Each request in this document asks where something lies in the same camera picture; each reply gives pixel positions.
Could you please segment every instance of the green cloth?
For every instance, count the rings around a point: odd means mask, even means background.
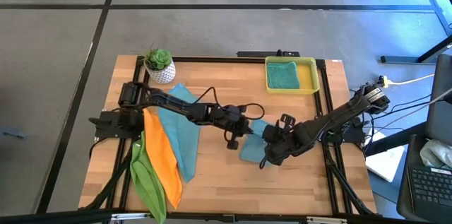
[[[167,205],[162,184],[155,174],[146,153],[145,140],[133,143],[130,173],[136,193],[141,201],[148,207],[155,220],[162,224],[167,218]]]
[[[268,87],[272,89],[299,89],[297,65],[291,61],[286,64],[267,64]]]

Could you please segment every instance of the blue cloth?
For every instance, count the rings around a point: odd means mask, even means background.
[[[246,141],[240,153],[240,159],[253,163],[260,163],[262,161],[265,156],[264,148],[267,146],[267,143],[262,138],[262,133],[267,125],[268,123],[263,120],[253,122],[251,125],[253,134],[246,135]]]
[[[189,103],[196,100],[196,97],[181,83],[168,93]],[[195,175],[200,128],[189,122],[185,116],[163,108],[158,110],[158,116],[176,156],[179,171],[185,182],[189,182]]]
[[[297,65],[291,61],[286,64],[267,64],[268,87],[272,89],[299,89]]]

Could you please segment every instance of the white cable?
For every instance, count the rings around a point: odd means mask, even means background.
[[[389,85],[401,86],[401,85],[404,85],[404,84],[407,84],[407,83],[414,83],[416,81],[419,81],[419,80],[422,80],[422,79],[426,79],[426,78],[429,78],[429,77],[434,76],[434,75],[435,74],[431,74],[431,75],[428,75],[428,76],[423,76],[421,78],[416,78],[416,79],[413,79],[413,80],[409,80],[409,81],[405,81],[405,82],[399,82],[399,83],[398,82],[393,82],[393,81],[388,79],[387,83]]]
[[[419,111],[419,110],[421,110],[421,109],[423,109],[423,108],[425,108],[425,107],[430,106],[431,104],[433,104],[433,103],[435,103],[436,101],[440,100],[442,97],[448,95],[450,92],[452,92],[452,88],[448,89],[446,92],[444,92],[443,94],[441,94],[440,96],[438,96],[438,97],[435,98],[434,100],[432,100],[432,101],[428,102],[427,104],[425,104],[425,105],[419,107],[419,108],[416,109],[415,111],[409,112],[409,113],[403,115],[402,117],[399,117],[399,118],[393,120],[392,122],[388,123],[386,126],[383,126],[380,130],[378,130],[377,132],[375,132],[375,134],[377,134],[377,133],[379,133],[380,131],[384,130],[387,126],[393,124],[394,122],[396,122],[396,121],[398,121],[398,120],[400,120],[400,119],[402,119],[402,118],[405,118],[405,117],[407,117],[407,116],[409,116],[409,115],[411,115],[411,114],[414,114],[414,113],[416,113],[417,111]]]

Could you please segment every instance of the yellow tray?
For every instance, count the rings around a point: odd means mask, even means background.
[[[268,87],[267,63],[286,64],[294,61],[297,64],[299,89],[272,89]],[[310,57],[266,57],[267,93],[312,94],[319,90],[316,60]]]

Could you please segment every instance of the wooden table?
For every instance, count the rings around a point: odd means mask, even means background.
[[[132,79],[135,62],[136,56],[118,56],[105,102],[106,110],[117,107],[122,84]],[[298,122],[316,116],[312,95],[268,94],[263,64],[176,62],[176,68],[177,75],[173,82],[158,85],[150,81],[150,86],[167,91],[177,83],[183,83],[196,96],[208,87],[215,86],[218,101],[222,105],[257,102],[265,107],[264,119],[268,122],[275,122],[282,113],[294,116]],[[326,69],[333,106],[338,107],[350,98],[343,64],[339,60],[326,60]],[[322,90],[321,99],[325,112],[326,103]],[[207,94],[203,101],[214,102],[213,95]],[[259,116],[259,113],[258,109],[250,108],[246,115]],[[297,158],[289,157],[280,167],[271,166],[260,170],[258,164],[239,159],[244,140],[245,138],[239,139],[238,151],[227,150],[223,131],[213,126],[203,126],[199,136],[196,174],[188,184],[183,183],[179,207],[174,209],[167,204],[168,211],[323,216],[331,214],[320,144]],[[88,205],[111,177],[118,142],[117,138],[111,138],[94,148],[83,185],[80,207]],[[342,150],[347,180],[366,206],[375,211],[362,152],[347,143],[343,144]],[[119,205],[122,182],[122,179],[119,180],[115,194],[116,207]],[[335,188],[340,210],[343,212],[343,198],[337,181]],[[133,185],[129,188],[126,210],[148,211]]]

